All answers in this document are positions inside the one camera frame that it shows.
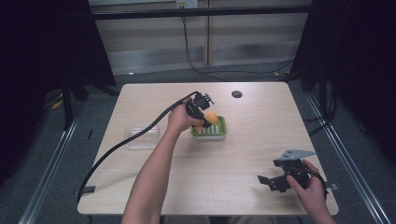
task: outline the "metal bracket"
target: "metal bracket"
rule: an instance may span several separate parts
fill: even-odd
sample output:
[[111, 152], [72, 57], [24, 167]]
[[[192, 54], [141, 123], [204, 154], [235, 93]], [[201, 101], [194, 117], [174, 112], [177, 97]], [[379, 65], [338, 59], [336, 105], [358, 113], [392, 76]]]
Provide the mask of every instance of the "metal bracket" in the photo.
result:
[[288, 149], [280, 157], [280, 161], [295, 161], [300, 158], [316, 155], [314, 151], [304, 151], [298, 149]]

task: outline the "black cable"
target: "black cable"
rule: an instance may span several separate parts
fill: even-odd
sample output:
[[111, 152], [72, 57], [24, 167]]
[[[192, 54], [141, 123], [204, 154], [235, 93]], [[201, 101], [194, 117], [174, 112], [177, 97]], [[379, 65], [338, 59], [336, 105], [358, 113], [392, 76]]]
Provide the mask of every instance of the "black cable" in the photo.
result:
[[133, 141], [134, 139], [136, 139], [137, 137], [143, 135], [144, 133], [148, 132], [152, 127], [154, 127], [158, 122], [160, 122], [161, 119], [163, 119], [163, 117], [165, 117], [165, 115], [173, 110], [174, 108], [176, 108], [178, 105], [183, 104], [183, 101], [186, 100], [187, 98], [191, 97], [192, 95], [194, 95], [195, 93], [198, 93], [198, 91], [194, 91], [192, 93], [190, 93], [189, 95], [185, 96], [184, 98], [176, 101], [174, 104], [170, 105], [168, 108], [166, 108], [160, 116], [158, 116], [158, 118], [156, 118], [146, 129], [144, 129], [143, 131], [141, 131], [140, 133], [135, 134], [132, 137], [129, 137], [125, 140], [123, 140], [122, 142], [116, 144], [113, 148], [111, 148], [109, 151], [107, 151], [105, 153], [105, 155], [103, 155], [99, 161], [96, 162], [96, 164], [93, 165], [93, 167], [91, 168], [91, 170], [87, 173], [87, 175], [85, 176], [84, 180], [82, 181], [82, 184], [78, 190], [78, 203], [79, 200], [81, 199], [83, 190], [88, 182], [88, 180], [91, 178], [93, 172], [95, 172], [95, 170], [99, 167], [99, 165], [111, 154], [113, 153], [116, 149], [118, 149], [119, 147], [122, 147], [123, 145], [125, 145], [126, 143], [129, 143], [131, 141]]
[[278, 68], [277, 68], [276, 70], [267, 71], [267, 72], [252, 72], [252, 71], [238, 71], [238, 70], [230, 70], [230, 71], [227, 71], [227, 70], [218, 70], [218, 71], [212, 71], [212, 72], [203, 72], [203, 71], [199, 71], [199, 70], [196, 69], [196, 68], [194, 67], [194, 65], [192, 64], [192, 60], [191, 60], [191, 56], [190, 56], [189, 40], [188, 40], [188, 38], [187, 38], [186, 18], [185, 18], [185, 17], [182, 17], [182, 20], [183, 20], [183, 28], [184, 28], [184, 39], [185, 39], [185, 45], [186, 45], [186, 57], [187, 57], [187, 62], [188, 62], [188, 64], [189, 64], [190, 68], [191, 68], [194, 72], [198, 73], [198, 74], [201, 75], [201, 76], [204, 76], [204, 77], [212, 77], [212, 78], [215, 78], [215, 79], [218, 79], [218, 80], [221, 80], [221, 81], [230, 82], [230, 80], [227, 80], [227, 79], [225, 79], [225, 78], [213, 77], [213, 76], [210, 76], [209, 74], [214, 74], [214, 73], [249, 73], [249, 74], [259, 74], [259, 75], [263, 75], [263, 74], [269, 74], [269, 73], [277, 72], [277, 71], [279, 71], [280, 69], [286, 67], [286, 66], [289, 64], [289, 63], [286, 63], [286, 64], [284, 64], [284, 65], [282, 65], [282, 66], [279, 65]]
[[310, 174], [311, 175], [311, 177], [312, 177], [312, 175], [314, 175], [315, 177], [317, 177], [319, 180], [320, 180], [320, 183], [321, 183], [321, 185], [322, 185], [322, 187], [323, 187], [323, 194], [324, 194], [324, 201], [326, 202], [326, 200], [327, 200], [327, 195], [329, 194], [329, 191], [327, 191], [327, 188], [326, 188], [326, 182], [324, 181], [324, 179], [323, 179], [323, 177], [320, 175], [320, 173], [318, 173], [318, 172], [315, 172], [315, 171], [313, 171], [313, 170], [310, 170], [310, 169], [308, 169], [308, 168], [304, 168], [304, 169], [300, 169], [300, 168], [296, 168], [296, 167], [291, 167], [291, 166], [282, 166], [282, 169], [287, 169], [287, 170], [293, 170], [293, 171], [295, 171], [295, 172], [297, 172], [297, 173], [302, 173], [302, 172], [304, 172], [304, 171], [306, 171], [308, 174]]
[[286, 61], [284, 61], [284, 62], [281, 62], [278, 66], [277, 66], [277, 72], [279, 73], [279, 78], [278, 78], [278, 81], [280, 81], [281, 79], [282, 79], [282, 76], [281, 76], [281, 73], [280, 73], [280, 69], [281, 69], [281, 64], [282, 63], [285, 63], [285, 65], [283, 65], [282, 66], [282, 68], [284, 68], [284, 67], [286, 67], [286, 66], [288, 66], [291, 62], [293, 62], [294, 61], [294, 59], [291, 59], [291, 60], [286, 60]]
[[326, 200], [327, 200], [327, 195], [329, 194], [329, 191], [327, 191], [327, 188], [326, 188], [326, 182], [324, 181], [324, 179], [323, 179], [323, 177], [318, 173], [318, 172], [315, 172], [315, 171], [313, 171], [313, 170], [310, 170], [310, 169], [305, 169], [310, 175], [314, 175], [315, 177], [317, 177], [319, 180], [320, 180], [320, 182], [321, 182], [321, 184], [322, 184], [322, 187], [323, 187], [323, 194], [324, 194], [324, 201], [326, 202]]
[[303, 224], [303, 221], [301, 220], [300, 217], [297, 217], [298, 223]]
[[308, 131], [309, 136], [312, 136], [315, 133], [318, 133], [323, 128], [326, 128], [332, 122], [333, 118], [335, 117], [336, 110], [337, 110], [337, 94], [336, 94], [336, 89], [335, 89], [334, 85], [332, 84], [332, 95], [331, 95], [331, 100], [330, 100], [330, 106], [327, 111], [328, 117], [325, 118], [325, 117], [321, 116], [316, 119], [306, 119], [305, 120], [305, 121], [310, 122], [310, 121], [314, 121], [314, 120], [324, 119], [324, 124], [321, 124], [319, 127], [317, 127], [314, 130]]

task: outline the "green container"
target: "green container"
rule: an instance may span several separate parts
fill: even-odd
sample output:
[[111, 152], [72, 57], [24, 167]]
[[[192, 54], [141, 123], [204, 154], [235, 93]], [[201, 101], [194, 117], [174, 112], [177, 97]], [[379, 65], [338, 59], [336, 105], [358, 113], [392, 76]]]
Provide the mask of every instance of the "green container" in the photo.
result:
[[195, 140], [221, 140], [225, 137], [227, 133], [227, 128], [225, 125], [225, 119], [222, 116], [218, 116], [219, 121], [212, 124], [207, 129], [203, 129], [200, 132], [191, 128], [192, 136]]

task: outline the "wrist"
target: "wrist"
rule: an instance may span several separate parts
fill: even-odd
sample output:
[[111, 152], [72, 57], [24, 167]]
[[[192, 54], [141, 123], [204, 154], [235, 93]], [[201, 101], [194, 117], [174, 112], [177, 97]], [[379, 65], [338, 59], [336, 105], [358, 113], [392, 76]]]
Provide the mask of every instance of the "wrist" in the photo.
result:
[[317, 224], [333, 224], [333, 223], [335, 223], [334, 219], [332, 218], [332, 215], [330, 215], [328, 210], [326, 210], [322, 213], [315, 213], [311, 217], [312, 217], [312, 219], [314, 219], [315, 223], [317, 223]]
[[175, 127], [172, 127], [172, 126], [168, 126], [166, 128], [164, 134], [178, 138], [181, 133], [182, 133], [181, 130], [179, 130], [179, 129], [175, 128]]

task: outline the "metal frame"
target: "metal frame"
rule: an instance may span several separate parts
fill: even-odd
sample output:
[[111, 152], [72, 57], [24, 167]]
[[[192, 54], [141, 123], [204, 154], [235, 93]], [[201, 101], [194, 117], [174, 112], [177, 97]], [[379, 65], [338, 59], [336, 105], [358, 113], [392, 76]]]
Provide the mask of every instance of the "metal frame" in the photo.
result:
[[27, 204], [25, 210], [23, 211], [21, 219], [18, 222], [19, 224], [35, 223], [35, 219], [37, 218], [41, 206], [43, 205], [44, 200], [46, 199], [46, 196], [50, 190], [50, 184], [55, 177], [64, 153], [66, 152], [67, 146], [69, 145], [70, 139], [73, 136], [74, 130], [77, 127], [84, 104], [85, 102], [83, 102], [78, 108], [76, 117], [72, 120], [70, 127], [67, 130], [64, 130], [58, 146], [56, 147], [55, 152], [49, 161], [49, 165], [47, 166], [47, 169], [43, 174], [40, 183], [35, 189], [34, 195], [32, 196], [30, 202]]
[[311, 7], [307, 5], [284, 6], [284, 7], [208, 7], [208, 8], [146, 10], [146, 11], [95, 12], [92, 13], [92, 16], [95, 20], [102, 21], [102, 20], [125, 20], [125, 19], [167, 18], [167, 17], [307, 13], [310, 12], [311, 10], [325, 10], [325, 7]]
[[[306, 97], [309, 101], [309, 104], [311, 104], [312, 109], [314, 110], [317, 117], [323, 118], [323, 114], [321, 113], [319, 102], [317, 98], [314, 96], [314, 94], [310, 92], [306, 95]], [[374, 192], [371, 190], [369, 184], [366, 182], [363, 175], [359, 171], [359, 168], [352, 160], [351, 156], [348, 153], [347, 148], [344, 146], [343, 142], [341, 141], [334, 127], [331, 124], [326, 125], [325, 119], [320, 119], [319, 122], [322, 126], [324, 126], [323, 129], [326, 132], [329, 140], [332, 142], [335, 152], [340, 158], [340, 161], [344, 164], [344, 167], [346, 168], [349, 177], [351, 178], [353, 184], [355, 185], [356, 189], [361, 195], [361, 198], [363, 199], [368, 210], [373, 216], [375, 223], [390, 224], [391, 222], [381, 202], [376, 197]]]

